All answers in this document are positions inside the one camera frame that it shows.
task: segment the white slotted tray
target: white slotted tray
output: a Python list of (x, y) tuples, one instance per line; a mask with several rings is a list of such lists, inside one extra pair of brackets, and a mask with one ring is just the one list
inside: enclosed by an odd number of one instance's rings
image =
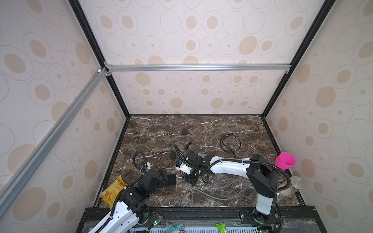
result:
[[(146, 228), (132, 228), (130, 233), (145, 230)], [(256, 227), (227, 227), (228, 233), (258, 233)], [(152, 228), (150, 233), (163, 233), (166, 229)], [(186, 233), (219, 233), (216, 227), (185, 227)]]

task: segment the wallpaper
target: wallpaper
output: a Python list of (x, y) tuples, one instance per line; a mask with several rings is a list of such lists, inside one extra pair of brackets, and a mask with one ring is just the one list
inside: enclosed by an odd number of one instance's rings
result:
[(130, 113), (261, 114), (283, 70), (113, 72)]
[(80, 0), (108, 64), (289, 63), (323, 0)]
[(0, 220), (0, 233), (74, 233), (124, 125), (104, 78)]
[(0, 191), (97, 69), (63, 0), (0, 1)]
[(330, 13), (267, 117), (329, 233), (373, 232), (373, 0)]

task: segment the chip bag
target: chip bag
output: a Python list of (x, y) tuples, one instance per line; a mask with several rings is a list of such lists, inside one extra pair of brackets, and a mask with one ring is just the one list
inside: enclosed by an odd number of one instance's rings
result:
[(110, 209), (113, 208), (113, 203), (118, 193), (126, 186), (127, 184), (122, 180), (122, 177), (119, 176), (107, 189), (105, 189), (105, 191), (101, 193), (102, 200), (109, 204)]

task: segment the transparent jar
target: transparent jar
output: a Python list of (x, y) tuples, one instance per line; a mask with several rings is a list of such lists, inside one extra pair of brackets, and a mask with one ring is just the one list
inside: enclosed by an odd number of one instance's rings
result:
[[(285, 196), (290, 196), (292, 195), (293, 193), (296, 193), (297, 191), (299, 190), (302, 190), (304, 189), (304, 182), (303, 180), (298, 177), (298, 176), (292, 176), (290, 177), (290, 180), (291, 180), (291, 185), (289, 188), (285, 189), (285, 190), (282, 190), (279, 192), (279, 195), (282, 196), (282, 197), (285, 197)], [(278, 186), (278, 188), (281, 188), (281, 187), (284, 187), (286, 184), (287, 184), (287, 180), (284, 181), (282, 184), (280, 184)]]

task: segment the gray cable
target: gray cable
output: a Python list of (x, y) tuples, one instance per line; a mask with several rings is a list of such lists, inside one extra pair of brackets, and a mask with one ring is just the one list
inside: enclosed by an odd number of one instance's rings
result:
[(229, 198), (217, 198), (217, 197), (211, 196), (211, 195), (209, 195), (209, 194), (207, 194), (207, 193), (205, 193), (205, 192), (203, 192), (203, 191), (201, 191), (201, 190), (199, 190), (199, 189), (196, 189), (196, 188), (193, 188), (193, 187), (190, 187), (190, 186), (188, 186), (188, 188), (190, 188), (190, 189), (194, 189), (194, 190), (196, 190), (196, 191), (198, 191), (198, 192), (201, 192), (201, 193), (203, 193), (203, 194), (205, 194), (206, 196), (209, 196), (209, 197), (211, 197), (211, 198), (214, 198), (214, 199), (217, 199), (217, 200), (221, 200), (221, 201), (226, 201), (226, 200), (230, 200), (230, 199), (232, 199), (232, 198), (235, 198), (235, 197), (238, 196), (240, 193), (242, 193), (245, 189), (247, 189), (250, 185), (251, 185), (251, 184), (249, 184), (248, 186), (246, 186), (246, 187), (245, 187), (243, 190), (241, 190), (238, 194), (236, 194), (236, 195), (234, 195), (234, 196), (232, 196), (232, 197), (229, 197)]
[(238, 177), (238, 178), (235, 179), (232, 183), (227, 184), (226, 186), (223, 186), (223, 187), (217, 187), (217, 188), (206, 187), (206, 186), (199, 185), (199, 184), (196, 184), (196, 185), (198, 185), (198, 186), (200, 186), (200, 187), (203, 187), (203, 188), (205, 188), (205, 189), (223, 189), (223, 188), (228, 187), (229, 185), (233, 184), (234, 182), (238, 181), (239, 178), (241, 178), (241, 177)]

